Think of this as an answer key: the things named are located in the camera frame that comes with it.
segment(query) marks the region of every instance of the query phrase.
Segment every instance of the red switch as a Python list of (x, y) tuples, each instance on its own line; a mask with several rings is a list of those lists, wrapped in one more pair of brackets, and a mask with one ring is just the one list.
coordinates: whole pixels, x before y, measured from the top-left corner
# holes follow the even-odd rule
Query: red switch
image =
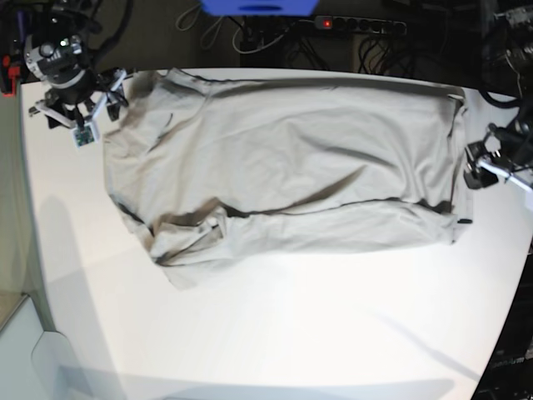
[(323, 15), (315, 17), (315, 28), (323, 31), (333, 29), (333, 18)]
[(11, 58), (4, 56), (2, 58), (2, 67), (7, 69), (7, 77), (11, 81), (11, 93), (4, 93), (5, 98), (13, 98), (17, 96), (17, 79), (20, 77), (20, 67), (11, 66)]

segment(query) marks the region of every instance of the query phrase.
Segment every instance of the black cable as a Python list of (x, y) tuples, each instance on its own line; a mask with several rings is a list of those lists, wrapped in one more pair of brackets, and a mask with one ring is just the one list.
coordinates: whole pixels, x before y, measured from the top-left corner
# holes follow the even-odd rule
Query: black cable
[(77, 106), (77, 103), (74, 104), (74, 119), (76, 120), (77, 127), (81, 131), (83, 129), (83, 126), (85, 125), (85, 119), (83, 118), (82, 112)]
[(285, 62), (289, 66), (289, 68), (294, 68), (294, 65), (292, 64), (294, 60), (296, 59), (298, 55), (298, 50), (295, 48), (297, 43), (288, 43), (288, 46), (283, 49), (285, 56)]
[(108, 87), (108, 85), (103, 81), (102, 76), (96, 71), (95, 64), (94, 64), (93, 60), (88, 55), (88, 49), (87, 48), (84, 49), (84, 51), (82, 52), (82, 55), (83, 55), (82, 56), (83, 57), (82, 63), (84, 64), (84, 66), (87, 68), (87, 70), (94, 77), (94, 80), (97, 83), (97, 88), (99, 88), (102, 93), (106, 94), (107, 100), (109, 100), (109, 96), (110, 95), (114, 96), (115, 99), (119, 103), (121, 103), (121, 105), (123, 105), (124, 107), (127, 108), (129, 106), (128, 100), (126, 100), (126, 98), (121, 93), (119, 93), (118, 91), (111, 90)]
[(126, 32), (126, 28), (130, 22), (130, 19), (132, 18), (132, 14), (133, 0), (126, 0), (126, 6), (124, 9), (124, 14), (122, 15), (120, 25), (118, 26), (115, 33), (111, 37), (106, 39), (102, 46), (100, 46), (100, 48), (96, 51), (94, 59), (92, 60), (95, 66), (98, 65), (98, 63), (102, 61), (103, 57), (118, 44), (122, 35), (124, 34), (124, 32)]
[(516, 108), (516, 107), (519, 107), (522, 103), (522, 101), (519, 98), (510, 100), (508, 102), (502, 102), (501, 100), (496, 100), (485, 89), (480, 89), (479, 93), (487, 103), (489, 103), (491, 106), (494, 106), (496, 108), (503, 108), (503, 109)]
[(383, 52), (381, 53), (381, 58), (377, 61), (376, 65), (371, 65), (373, 59), (368, 62), (368, 66), (371, 68), (370, 72), (374, 75), (378, 74), (378, 67), (383, 64), (383, 62), (390, 56), (391, 52), (393, 51), (392, 40), (390, 38), (388, 39), (389, 40), (387, 40), (386, 47), (383, 47), (381, 43), (378, 43), (378, 46), (381, 48), (381, 50), (383, 50)]
[(242, 36), (244, 36), (245, 38), (248, 37), (248, 32), (247, 30), (244, 28), (244, 26), (242, 26), (242, 24), (240, 22), (238, 22), (234, 17), (230, 17), (228, 16), (227, 19), (229, 19), (232, 23), (234, 23), (235, 25), (237, 25), (239, 27), (239, 29), (241, 29), (242, 31)]
[[(372, 74), (375, 74), (376, 73), (376, 66), (378, 66), (380, 64), (380, 61), (385, 57), (386, 55), (386, 49), (380, 45), (378, 43), (378, 46), (379, 48), (381, 49), (380, 52), (377, 52), (376, 54), (374, 54), (374, 57), (372, 57), (370, 60), (368, 60), (368, 71), (369, 73), (372, 73)], [(372, 63), (377, 60), (377, 63), (374, 65), (374, 67), (372, 66)]]
[(405, 49), (402, 50), (401, 52), (395, 52), (392, 43), (393, 41), (390, 38), (387, 44), (386, 53), (383, 55), (382, 59), (380, 59), (380, 61), (374, 66), (372, 73), (383, 75), (386, 70), (394, 67), (394, 65), (399, 65), (401, 69), (404, 71), (403, 76), (407, 76), (410, 74), (410, 72), (407, 69), (407, 67), (404, 66), (403, 63), (401, 62), (403, 57), (397, 57), (397, 54), (403, 52)]
[[(367, 43), (371, 43), (372, 41), (374, 41), (374, 43), (370, 44), (369, 48), (363, 54), (362, 49), (364, 45)], [(357, 73), (362, 73), (362, 72), (369, 73), (365, 65), (366, 58), (368, 57), (372, 49), (376, 48), (378, 43), (379, 43), (379, 39), (372, 37), (372, 36), (366, 37), (365, 39), (361, 41), (361, 44), (359, 45), (359, 49), (357, 50), (357, 53), (359, 55), (359, 69), (357, 70)]]
[(527, 171), (528, 169), (532, 169), (532, 167), (513, 168), (513, 169), (511, 169), (511, 172), (512, 173), (521, 173), (523, 171)]
[(91, 17), (89, 17), (89, 19), (94, 21), (94, 18), (96, 18), (96, 16), (97, 16), (98, 10), (100, 10), (100, 7), (102, 6), (102, 3), (103, 3), (103, 0), (98, 0), (97, 1), (97, 3), (95, 4), (94, 8), (92, 9)]
[(381, 64), (381, 67), (380, 67), (380, 70), (379, 70), (379, 75), (385, 75), (385, 72), (391, 70), (395, 65), (399, 66), (402, 70), (403, 70), (403, 75), (402, 76), (407, 76), (410, 74), (410, 71), (408, 69), (409, 66), (405, 66), (402, 62), (402, 60), (405, 58), (405, 57), (408, 57), (408, 56), (412, 56), (412, 54), (410, 52), (401, 52), (401, 53), (398, 53), (398, 54), (392, 54), (390, 58), (388, 58), (387, 60), (385, 60), (385, 62), (383, 62)]
[(311, 50), (306, 46), (306, 44), (303, 42), (303, 40), (301, 39), (299, 35), (296, 37), (296, 40), (298, 41), (298, 45), (299, 45), (298, 52), (302, 53), (307, 58), (307, 61), (309, 61), (309, 63), (314, 69), (319, 69), (318, 66), (316, 65), (316, 61), (313, 59), (313, 56), (311, 55)]
[(303, 40), (307, 44), (307, 46), (311, 49), (312, 55), (314, 56), (316, 61), (321, 65), (321, 68), (326, 70), (326, 71), (331, 71), (331, 68), (330, 68), (329, 64), (326, 62), (326, 60), (324, 60), (324, 58), (320, 57), (318, 55), (318, 52), (316, 52), (316, 49), (313, 47), (313, 45), (311, 43), (311, 40), (309, 40), (309, 38), (305, 37), (305, 36), (303, 37)]

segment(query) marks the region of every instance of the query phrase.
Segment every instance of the blue box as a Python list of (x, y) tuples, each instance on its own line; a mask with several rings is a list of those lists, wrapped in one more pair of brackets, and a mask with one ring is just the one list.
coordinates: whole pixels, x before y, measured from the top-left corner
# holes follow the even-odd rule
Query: blue box
[(287, 15), (306, 16), (318, 0), (202, 0), (211, 15)]

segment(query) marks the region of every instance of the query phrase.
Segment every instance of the table surface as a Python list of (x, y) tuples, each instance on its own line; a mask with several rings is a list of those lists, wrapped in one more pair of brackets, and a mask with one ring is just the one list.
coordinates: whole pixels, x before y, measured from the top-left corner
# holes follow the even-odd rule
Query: table surface
[[(213, 69), (210, 78), (339, 72)], [(102, 144), (77, 150), (27, 110), (23, 134), (48, 300), (100, 398), (471, 398), (501, 332), (533, 235), (511, 185), (474, 192), (452, 245), (354, 255), (250, 257), (176, 290), (104, 187)], [(498, 110), (466, 89), (467, 134)], [(101, 132), (117, 127), (107, 115)]]

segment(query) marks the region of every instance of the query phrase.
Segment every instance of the electrical outlet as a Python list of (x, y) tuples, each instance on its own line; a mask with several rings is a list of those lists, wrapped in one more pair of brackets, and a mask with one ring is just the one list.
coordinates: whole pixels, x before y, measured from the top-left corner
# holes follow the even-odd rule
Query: electrical outlet
[(405, 22), (326, 15), (315, 17), (315, 28), (322, 31), (350, 33), (374, 33), (396, 36), (405, 36), (407, 34), (407, 25)]

